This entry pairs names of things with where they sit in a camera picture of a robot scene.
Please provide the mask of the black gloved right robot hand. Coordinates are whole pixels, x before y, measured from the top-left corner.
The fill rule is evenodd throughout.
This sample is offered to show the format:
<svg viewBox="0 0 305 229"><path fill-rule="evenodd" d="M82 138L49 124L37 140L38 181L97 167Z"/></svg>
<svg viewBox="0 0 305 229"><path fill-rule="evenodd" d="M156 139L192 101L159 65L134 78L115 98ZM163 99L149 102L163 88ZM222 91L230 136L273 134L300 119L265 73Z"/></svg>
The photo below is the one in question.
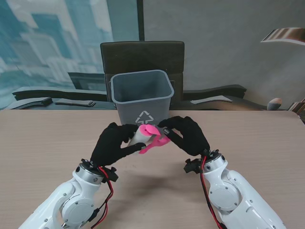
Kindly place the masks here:
<svg viewBox="0 0 305 229"><path fill-rule="evenodd" d="M164 134L191 156L209 156L210 145L200 126L190 117L174 116L158 124Z"/></svg>

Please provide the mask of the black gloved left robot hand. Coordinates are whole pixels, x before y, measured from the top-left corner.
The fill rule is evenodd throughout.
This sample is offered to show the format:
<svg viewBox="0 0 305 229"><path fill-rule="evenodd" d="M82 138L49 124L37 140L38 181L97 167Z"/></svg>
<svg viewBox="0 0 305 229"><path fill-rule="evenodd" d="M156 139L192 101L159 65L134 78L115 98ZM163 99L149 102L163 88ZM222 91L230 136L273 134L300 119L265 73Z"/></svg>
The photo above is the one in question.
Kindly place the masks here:
<svg viewBox="0 0 305 229"><path fill-rule="evenodd" d="M90 161L94 166L110 166L118 160L146 147L144 143L136 143L122 148L122 143L128 143L134 137L138 126L133 124L117 125L110 123L101 133L93 150Z"/></svg>

